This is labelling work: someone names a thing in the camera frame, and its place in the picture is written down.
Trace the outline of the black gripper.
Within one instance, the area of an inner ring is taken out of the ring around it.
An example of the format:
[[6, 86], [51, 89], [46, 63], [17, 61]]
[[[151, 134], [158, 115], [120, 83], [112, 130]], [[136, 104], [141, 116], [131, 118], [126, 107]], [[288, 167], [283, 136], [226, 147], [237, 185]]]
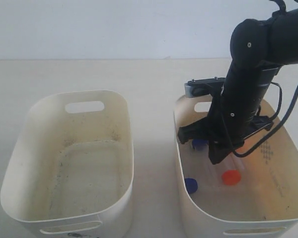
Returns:
[[206, 119], [179, 127], [177, 137], [181, 144], [189, 140], [209, 141], [209, 159], [213, 165], [221, 163], [231, 148], [239, 148], [250, 136], [273, 126], [272, 116], [258, 114], [260, 104], [270, 84], [224, 84], [222, 92], [212, 102]]

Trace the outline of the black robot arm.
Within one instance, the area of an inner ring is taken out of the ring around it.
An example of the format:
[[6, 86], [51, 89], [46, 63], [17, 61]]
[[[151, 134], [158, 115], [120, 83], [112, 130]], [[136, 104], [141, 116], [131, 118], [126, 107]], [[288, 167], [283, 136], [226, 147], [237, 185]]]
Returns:
[[231, 64], [225, 77], [190, 80], [185, 84], [187, 98], [210, 95], [208, 114], [178, 129], [181, 144], [190, 140], [208, 143], [212, 164], [236, 154], [245, 141], [261, 130], [266, 141], [288, 120], [298, 99], [298, 85], [291, 103], [278, 124], [278, 114], [263, 116], [261, 102], [273, 78], [285, 65], [298, 64], [298, 8], [287, 11], [284, 1], [266, 20], [246, 19], [230, 39]]

